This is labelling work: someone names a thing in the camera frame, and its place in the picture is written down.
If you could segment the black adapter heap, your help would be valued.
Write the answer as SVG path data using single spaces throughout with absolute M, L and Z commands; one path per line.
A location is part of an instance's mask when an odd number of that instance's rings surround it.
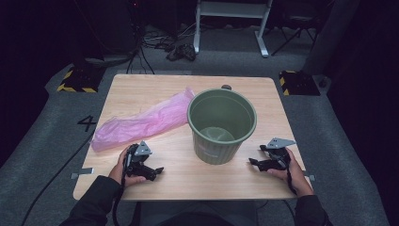
M 182 58 L 189 61 L 194 61 L 196 59 L 195 48 L 192 44 L 182 44 L 167 55 L 167 59 L 170 61 L 176 61 Z

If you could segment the black yellow striped base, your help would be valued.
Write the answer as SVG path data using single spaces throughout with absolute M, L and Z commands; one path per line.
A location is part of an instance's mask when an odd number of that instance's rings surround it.
M 279 73 L 279 83 L 285 96 L 320 95 L 320 91 L 315 85 L 313 78 L 303 72 L 282 71 Z
M 71 67 L 64 75 L 57 91 L 98 92 L 104 77 L 104 72 L 105 68 L 95 66 L 89 67 L 88 69 Z

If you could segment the black tripod stand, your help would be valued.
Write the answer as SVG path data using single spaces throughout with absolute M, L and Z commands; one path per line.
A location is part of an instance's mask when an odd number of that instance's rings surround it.
M 320 26 L 320 20 L 315 14 L 285 11 L 281 17 L 282 26 L 280 30 L 282 34 L 284 34 L 283 27 L 293 29 L 295 33 L 289 39 L 285 39 L 285 42 L 272 53 L 272 56 L 282 50 L 293 38 L 299 38 L 303 31 L 311 38 L 311 46 L 314 46 Z

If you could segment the pink plastic bag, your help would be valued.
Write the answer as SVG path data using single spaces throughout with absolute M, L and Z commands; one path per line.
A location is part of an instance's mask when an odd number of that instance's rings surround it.
M 101 152 L 185 125 L 188 106 L 194 97 L 194 91 L 186 88 L 142 113 L 114 117 L 96 130 L 91 147 L 95 152 Z

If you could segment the white desk frame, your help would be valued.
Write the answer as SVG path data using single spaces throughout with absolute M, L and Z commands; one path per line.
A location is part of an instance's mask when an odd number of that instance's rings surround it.
M 261 25 L 254 31 L 261 56 L 269 57 L 269 52 L 263 40 L 263 33 L 269 17 L 274 0 L 266 0 L 265 3 L 231 3 L 231 2 L 210 2 L 198 0 L 196 6 L 196 28 L 193 40 L 195 53 L 200 52 L 200 19 L 205 16 L 232 17 L 246 19 L 261 19 Z

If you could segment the person's right hand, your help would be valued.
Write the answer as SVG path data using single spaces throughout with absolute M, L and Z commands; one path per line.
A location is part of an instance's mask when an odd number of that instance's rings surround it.
M 267 173 L 284 181 L 290 189 L 295 191 L 298 198 L 313 195 L 314 191 L 306 180 L 302 168 L 295 160 L 293 152 L 289 149 L 287 149 L 287 152 L 291 158 L 289 169 L 269 169 Z

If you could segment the person's lap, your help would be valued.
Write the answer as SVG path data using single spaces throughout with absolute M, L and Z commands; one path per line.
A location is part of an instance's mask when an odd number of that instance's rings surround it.
M 139 226 L 258 226 L 253 201 L 143 202 Z

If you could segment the grey curtain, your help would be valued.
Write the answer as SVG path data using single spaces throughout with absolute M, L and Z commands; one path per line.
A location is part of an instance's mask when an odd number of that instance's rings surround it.
M 326 23 L 301 69 L 303 73 L 309 75 L 323 73 L 354 17 L 359 2 L 360 0 L 335 0 Z

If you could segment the person's left hand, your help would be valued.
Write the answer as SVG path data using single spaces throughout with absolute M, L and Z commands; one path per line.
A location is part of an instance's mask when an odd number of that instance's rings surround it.
M 124 163 L 124 158 L 126 156 L 126 152 L 127 148 L 125 148 L 120 153 L 119 160 L 117 164 L 113 167 L 113 169 L 109 172 L 108 177 L 115 180 L 120 185 L 124 185 L 124 187 L 133 186 L 135 184 L 145 182 L 146 178 L 143 176 L 122 177 L 123 163 Z

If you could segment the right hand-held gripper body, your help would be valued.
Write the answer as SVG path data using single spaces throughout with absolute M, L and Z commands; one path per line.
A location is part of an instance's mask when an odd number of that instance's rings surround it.
M 280 137 L 273 137 L 266 144 L 266 151 L 272 160 L 275 160 L 279 165 L 286 170 L 289 167 L 291 161 L 290 155 L 288 154 L 286 148 L 288 146 L 294 145 L 295 141 Z

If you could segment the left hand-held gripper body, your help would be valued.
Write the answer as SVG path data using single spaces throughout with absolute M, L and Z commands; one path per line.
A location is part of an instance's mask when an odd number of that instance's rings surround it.
M 128 175 L 136 175 L 136 170 L 140 167 L 140 166 L 145 166 L 144 164 L 140 164 L 140 156 L 141 155 L 151 155 L 152 151 L 150 150 L 150 148 L 148 147 L 148 145 L 146 144 L 146 142 L 144 140 L 142 140 L 139 144 L 135 143 L 132 144 L 127 152 L 126 152 L 126 157 L 124 160 L 124 172 Z

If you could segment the green ribbed bin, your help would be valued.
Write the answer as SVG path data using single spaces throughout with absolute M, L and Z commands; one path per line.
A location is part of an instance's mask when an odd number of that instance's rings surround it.
M 241 144 L 253 134 L 257 113 L 240 93 L 208 89 L 192 99 L 187 120 L 197 157 L 211 165 L 222 165 L 231 161 Z

